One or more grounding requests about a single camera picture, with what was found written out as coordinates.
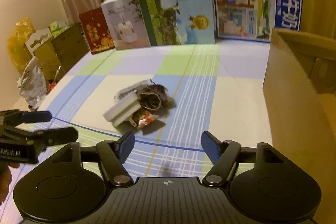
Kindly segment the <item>person left hand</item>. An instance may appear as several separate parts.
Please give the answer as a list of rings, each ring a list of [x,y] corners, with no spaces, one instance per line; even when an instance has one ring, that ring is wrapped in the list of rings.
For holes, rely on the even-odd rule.
[[[6,168],[1,172],[0,179],[0,201],[3,203],[9,193],[9,185],[12,182],[12,174],[10,168],[17,169],[20,167],[18,162],[7,162]]]

